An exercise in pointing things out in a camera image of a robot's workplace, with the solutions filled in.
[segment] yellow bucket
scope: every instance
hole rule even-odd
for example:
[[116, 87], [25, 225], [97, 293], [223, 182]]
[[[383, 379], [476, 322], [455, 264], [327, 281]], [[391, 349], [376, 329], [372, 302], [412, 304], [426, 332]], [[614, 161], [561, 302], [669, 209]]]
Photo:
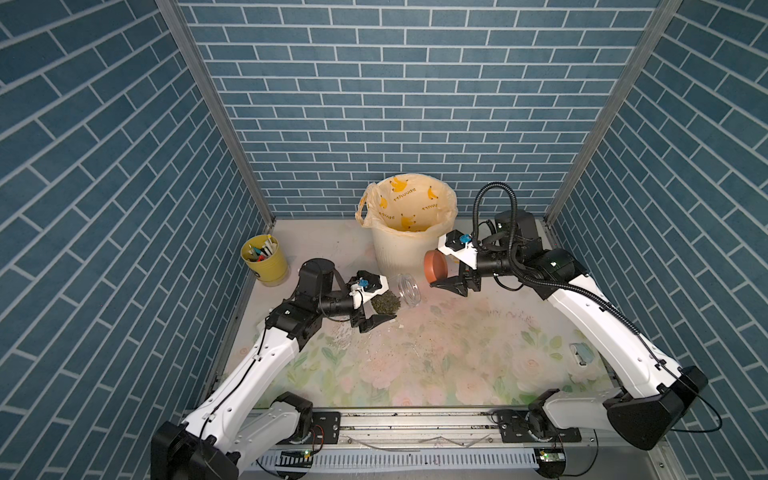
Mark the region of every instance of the yellow bucket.
[[[260, 262], [253, 261], [253, 256], [250, 254], [252, 248], [263, 250], [266, 244], [266, 239], [269, 238], [272, 244], [275, 246], [275, 251], [269, 258], [261, 260]], [[243, 248], [240, 249], [240, 256], [245, 261], [246, 265], [256, 273], [256, 277], [265, 286], [277, 286], [288, 278], [288, 262], [283, 255], [283, 249], [280, 248], [280, 242], [277, 238], [270, 235], [256, 235], [248, 240]]]

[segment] black cable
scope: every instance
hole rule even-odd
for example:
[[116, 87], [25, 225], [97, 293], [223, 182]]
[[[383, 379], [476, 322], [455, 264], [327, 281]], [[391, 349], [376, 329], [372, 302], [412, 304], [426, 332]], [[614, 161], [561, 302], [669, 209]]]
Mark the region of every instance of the black cable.
[[482, 245], [480, 242], [478, 242], [478, 232], [479, 232], [479, 225], [478, 225], [478, 218], [480, 216], [480, 203], [482, 202], [482, 198], [485, 196], [485, 194], [494, 188], [500, 188], [502, 189], [507, 196], [509, 197], [509, 205], [511, 208], [510, 212], [510, 229], [509, 229], [509, 238], [507, 242], [507, 258], [509, 260], [509, 267], [512, 271], [512, 273], [520, 280], [521, 283], [523, 283], [526, 286], [535, 287], [535, 286], [543, 286], [547, 288], [554, 288], [554, 289], [563, 289], [563, 290], [570, 290], [572, 292], [579, 293], [583, 296], [586, 296], [588, 299], [595, 302], [597, 305], [602, 307], [604, 310], [609, 311], [613, 316], [615, 316], [620, 322], [622, 322], [632, 333], [635, 335], [640, 335], [640, 330], [637, 329], [637, 327], [626, 317], [623, 313], [621, 313], [616, 307], [611, 305], [606, 300], [603, 300], [598, 295], [595, 295], [594, 293], [590, 292], [589, 290], [585, 288], [581, 288], [580, 286], [571, 285], [568, 283], [562, 283], [562, 282], [555, 282], [551, 280], [540, 280], [537, 278], [533, 278], [531, 276], [528, 276], [524, 271], [522, 271], [517, 264], [515, 263], [515, 255], [513, 252], [514, 246], [515, 246], [515, 234], [517, 233], [517, 224], [518, 224], [518, 198], [515, 196], [515, 191], [512, 190], [509, 185], [503, 183], [503, 182], [491, 182], [489, 184], [484, 185], [480, 188], [480, 191], [477, 194], [477, 197], [475, 197], [475, 202], [472, 205], [472, 246], [477, 251], [486, 252], [488, 249]]
[[718, 418], [718, 426], [715, 429], [708, 429], [708, 430], [674, 430], [676, 432], [689, 432], [689, 433], [711, 433], [716, 432], [717, 430], [720, 430], [723, 427], [723, 419], [720, 416], [720, 413], [704, 398], [700, 395], [699, 392], [688, 386], [685, 382], [680, 380], [680, 377], [673, 374], [665, 365], [665, 362], [662, 362], [657, 356], [656, 353], [648, 346], [647, 343], [645, 343], [645, 340], [643, 339], [642, 332], [613, 304], [610, 302], [603, 300], [595, 293], [592, 293], [591, 291], [581, 288], [580, 286], [571, 285], [570, 283], [563, 283], [563, 282], [555, 282], [550, 280], [540, 280], [537, 278], [532, 278], [530, 276], [527, 276], [525, 272], [520, 269], [518, 264], [515, 262], [515, 253], [516, 253], [516, 242], [513, 241], [515, 238], [515, 234], [517, 233], [517, 225], [518, 225], [518, 198], [515, 196], [515, 191], [512, 190], [509, 185], [503, 183], [503, 182], [491, 182], [489, 184], [484, 185], [480, 188], [480, 191], [478, 192], [477, 196], [475, 197], [475, 202], [472, 205], [472, 246], [477, 251], [483, 251], [487, 252], [488, 249], [482, 245], [481, 242], [478, 242], [478, 232], [479, 232], [479, 225], [478, 225], [478, 218], [480, 214], [480, 203], [482, 202], [482, 198], [485, 196], [485, 194], [488, 192], [488, 190], [499, 188], [503, 190], [507, 196], [509, 197], [509, 206], [511, 208], [510, 212], [510, 229], [508, 232], [508, 244], [507, 244], [507, 258], [509, 260], [509, 266], [512, 273], [520, 280], [520, 283], [526, 286], [534, 287], [534, 286], [544, 286], [547, 288], [555, 288], [555, 289], [563, 289], [563, 290], [570, 290], [571, 292], [576, 292], [582, 296], [586, 296], [588, 299], [594, 301], [597, 305], [600, 306], [603, 310], [608, 311], [611, 315], [613, 315], [617, 320], [622, 322], [624, 326], [626, 326], [630, 332], [632, 332], [638, 339], [640, 339], [641, 343], [645, 347], [645, 349], [650, 353], [651, 357], [653, 357], [654, 360], [656, 360], [657, 364], [664, 368], [664, 370], [672, 376], [676, 381], [682, 383], [687, 389], [689, 389], [697, 398], [701, 399], [705, 405], [707, 405], [712, 411], [717, 415]]
[[[598, 431], [595, 429], [592, 429], [594, 432], [594, 446], [596, 450], [594, 451], [594, 457], [592, 458], [592, 463], [589, 464], [586, 470], [584, 470], [582, 473], [577, 473], [576, 475], [560, 475], [561, 477], [581, 477], [583, 475], [586, 475], [587, 472], [592, 470], [592, 467], [594, 467], [594, 463], [598, 460], [598, 455], [600, 454], [600, 440], [598, 439]], [[558, 439], [560, 440], [560, 445], [563, 447], [563, 455], [565, 454], [565, 444], [563, 443], [563, 439], [560, 438], [560, 435], [557, 435]]]
[[652, 350], [652, 349], [651, 349], [651, 348], [648, 346], [648, 344], [647, 344], [647, 343], [645, 343], [645, 340], [643, 339], [643, 336], [642, 336], [642, 335], [638, 335], [638, 336], [637, 336], [637, 338], [638, 338], [638, 339], [640, 339], [640, 342], [643, 344], [643, 346], [645, 347], [645, 349], [646, 349], [648, 352], [650, 352], [650, 356], [652, 356], [652, 357], [654, 358], [654, 360], [656, 360], [656, 363], [657, 363], [659, 366], [661, 366], [661, 368], [663, 368], [665, 372], [667, 372], [668, 374], [670, 374], [670, 376], [672, 376], [672, 378], [673, 378], [673, 379], [677, 380], [677, 381], [678, 381], [678, 382], [680, 382], [680, 384], [682, 384], [682, 385], [683, 385], [685, 388], [687, 388], [688, 390], [690, 390], [690, 392], [691, 392], [691, 393], [693, 393], [693, 394], [694, 394], [694, 395], [695, 395], [695, 396], [696, 396], [696, 397], [697, 397], [699, 400], [701, 400], [702, 402], [704, 402], [704, 405], [706, 405], [707, 407], [709, 407], [709, 408], [710, 408], [710, 410], [712, 410], [712, 412], [713, 412], [713, 413], [714, 413], [714, 414], [717, 416], [717, 426], [716, 426], [716, 427], [714, 427], [714, 428], [712, 428], [712, 429], [705, 429], [705, 430], [670, 429], [670, 432], [678, 432], [678, 433], [713, 433], [713, 432], [717, 432], [718, 430], [722, 429], [722, 428], [723, 428], [723, 417], [722, 417], [722, 416], [720, 416], [720, 412], [718, 412], [718, 411], [717, 411], [717, 409], [715, 409], [715, 408], [712, 406], [712, 404], [711, 404], [711, 403], [709, 403], [709, 402], [708, 402], [708, 401], [707, 401], [707, 400], [706, 400], [706, 399], [705, 399], [703, 396], [701, 396], [701, 394], [700, 394], [699, 392], [697, 392], [696, 390], [694, 390], [693, 388], [691, 388], [690, 386], [688, 386], [688, 384], [687, 384], [687, 383], [685, 383], [685, 382], [683, 382], [682, 380], [680, 380], [680, 377], [678, 377], [677, 375], [675, 375], [674, 373], [672, 373], [672, 372], [671, 372], [671, 371], [670, 371], [670, 370], [667, 368], [666, 362], [662, 362], [662, 361], [659, 359], [659, 357], [657, 357], [657, 356], [656, 356], [656, 353], [654, 353], [654, 351], [653, 351], [653, 350]]
[[523, 285], [522, 283], [520, 283], [520, 286], [518, 286], [517, 288], [511, 288], [511, 287], [509, 287], [509, 286], [506, 286], [505, 284], [503, 284], [503, 283], [502, 283], [502, 281], [501, 281], [501, 280], [499, 280], [499, 279], [498, 279], [498, 275], [496, 275], [496, 274], [494, 274], [494, 276], [493, 276], [493, 280], [496, 280], [496, 283], [497, 283], [497, 284], [498, 284], [498, 285], [499, 285], [501, 288], [503, 288], [504, 290], [509, 290], [510, 292], [517, 292], [517, 291], [519, 291], [519, 290], [520, 290], [522, 287], [524, 287], [524, 286], [525, 286], [525, 285]]
[[704, 429], [704, 430], [685, 430], [685, 429], [670, 429], [670, 432], [678, 432], [678, 433], [713, 433], [717, 432], [718, 430], [723, 428], [723, 417], [720, 416], [720, 412], [718, 412], [712, 404], [710, 404], [703, 396], [700, 396], [698, 393], [696, 396], [704, 402], [704, 405], [708, 406], [712, 412], [714, 412], [715, 415], [717, 415], [717, 426], [713, 427], [711, 429]]

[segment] trash can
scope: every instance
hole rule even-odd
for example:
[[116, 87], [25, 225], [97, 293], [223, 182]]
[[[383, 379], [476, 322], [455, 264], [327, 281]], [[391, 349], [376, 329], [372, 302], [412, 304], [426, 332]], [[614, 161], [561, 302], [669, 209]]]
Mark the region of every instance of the trash can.
[[[363, 206], [368, 209], [365, 220]], [[457, 213], [456, 193], [448, 184], [428, 175], [402, 174], [370, 184], [355, 218], [372, 229], [381, 273], [423, 276], [424, 254], [453, 230]]]

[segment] metal track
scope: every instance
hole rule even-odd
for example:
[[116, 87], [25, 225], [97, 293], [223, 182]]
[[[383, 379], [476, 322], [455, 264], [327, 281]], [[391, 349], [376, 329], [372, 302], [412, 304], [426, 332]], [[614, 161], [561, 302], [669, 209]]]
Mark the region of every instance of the metal track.
[[[302, 462], [299, 458], [281, 456], [270, 451], [260, 459], [269, 470], [281, 472], [307, 472], [307, 467], [292, 467]], [[538, 469], [533, 449], [517, 447], [506, 449], [426, 449], [421, 452], [382, 452], [362, 450], [350, 452], [333, 450], [313, 456], [312, 473], [369, 473], [405, 472], [408, 470], [492, 470], [511, 468]], [[251, 465], [248, 470], [260, 470]]]
[[[314, 409], [315, 412], [340, 412], [339, 442], [326, 445], [326, 450], [372, 449], [508, 449], [498, 426], [490, 413], [498, 409], [526, 409], [526, 406], [494, 407], [433, 407], [433, 408], [371, 408], [371, 409]], [[254, 409], [255, 418], [262, 409]], [[582, 429], [580, 442], [566, 442], [569, 446], [588, 446], [594, 437], [591, 429]], [[601, 432], [600, 444], [627, 445], [613, 432]], [[535, 448], [550, 446], [550, 442], [521, 442], [516, 447]], [[305, 445], [299, 448], [310, 448]]]

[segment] metal frame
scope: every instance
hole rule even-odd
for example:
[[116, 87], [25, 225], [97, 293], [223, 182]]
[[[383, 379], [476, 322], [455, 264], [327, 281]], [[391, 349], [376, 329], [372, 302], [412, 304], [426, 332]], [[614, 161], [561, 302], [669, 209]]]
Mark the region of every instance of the metal frame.
[[187, 67], [190, 69], [197, 88], [203, 95], [206, 105], [208, 105], [216, 126], [219, 127], [221, 137], [232, 154], [237, 170], [243, 177], [250, 196], [266, 221], [266, 230], [268, 231], [274, 225], [275, 217], [272, 215], [270, 205], [267, 203], [261, 187], [259, 187], [256, 176], [253, 174], [253, 168], [248, 162], [248, 157], [243, 149], [243, 145], [240, 143], [240, 139], [237, 138], [237, 133], [235, 133], [227, 109], [224, 108], [224, 104], [221, 102], [221, 97], [216, 90], [214, 80], [205, 66], [202, 55], [200, 55], [200, 50], [197, 48], [197, 44], [192, 37], [192, 31], [189, 25], [187, 25], [184, 13], [181, 11], [177, 0], [156, 0], [156, 3], [160, 9], [160, 14], [163, 15], [163, 20], [168, 25], [171, 36], [176, 41], [176, 46], [179, 48], [181, 55], [187, 63]]
[[[359, 452], [371, 449], [385, 449], [396, 452], [477, 452], [510, 449], [531, 449], [548, 446], [549, 443], [522, 442], [504, 443], [496, 424], [489, 413], [497, 409], [528, 409], [527, 406], [467, 406], [467, 407], [401, 407], [401, 408], [359, 408], [359, 409], [318, 409], [315, 412], [341, 413], [339, 443], [324, 445], [323, 451]], [[248, 419], [256, 419], [266, 409], [253, 409]], [[595, 446], [595, 433], [599, 436], [600, 448], [626, 448], [634, 450], [616, 432], [581, 429], [580, 442], [565, 442], [569, 452], [589, 449]], [[310, 448], [310, 445], [296, 445], [293, 448]], [[285, 445], [270, 449], [284, 450]], [[648, 455], [657, 473], [658, 480], [684, 480], [685, 475], [677, 457], [666, 439], [649, 452], [636, 450]]]
[[565, 202], [568, 201], [571, 192], [576, 188], [576, 183], [578, 183], [584, 170], [587, 169], [589, 162], [592, 160], [592, 155], [598, 149], [600, 142], [603, 141], [608, 128], [613, 123], [621, 105], [632, 90], [634, 82], [643, 71], [643, 67], [648, 58], [650, 58], [650, 54], [653, 53], [654, 48], [656, 48], [661, 35], [672, 21], [674, 13], [680, 7], [680, 3], [682, 3], [682, 0], [661, 0], [659, 6], [654, 10], [640, 41], [637, 43], [637, 47], [632, 50], [624, 70], [621, 72], [618, 80], [616, 80], [616, 85], [614, 85], [614, 89], [605, 102], [605, 106], [600, 110], [592, 130], [584, 139], [584, 144], [574, 159], [570, 171], [565, 175], [563, 184], [555, 194], [552, 203], [547, 207], [544, 219], [549, 225], [554, 224], [554, 221], [563, 210]]
[[[314, 412], [341, 414], [339, 442], [324, 449], [440, 449], [484, 448], [505, 449], [513, 446], [542, 447], [540, 442], [504, 443], [490, 412], [499, 409], [522, 409], [528, 406], [468, 406], [468, 407], [391, 407], [391, 408], [315, 408]], [[258, 418], [266, 409], [253, 409], [248, 415]], [[629, 446], [616, 432], [600, 431], [601, 446]], [[569, 446], [592, 445], [592, 429], [581, 430], [581, 442], [566, 442]], [[284, 449], [285, 445], [275, 445]]]
[[210, 371], [203, 390], [200, 391], [200, 396], [197, 399], [195, 405], [200, 405], [216, 387], [216, 382], [221, 378], [224, 368], [227, 366], [227, 360], [230, 357], [232, 345], [235, 343], [237, 337], [237, 330], [240, 329], [240, 323], [243, 321], [243, 315], [245, 315], [245, 309], [248, 307], [248, 301], [250, 300], [250, 294], [253, 291], [253, 287], [256, 285], [256, 276], [253, 272], [248, 270], [245, 273], [245, 283], [240, 291], [240, 297], [237, 299], [235, 309], [232, 312], [230, 321], [227, 323], [227, 329], [224, 330], [224, 335], [221, 339], [221, 345], [216, 352], [214, 362], [211, 364]]

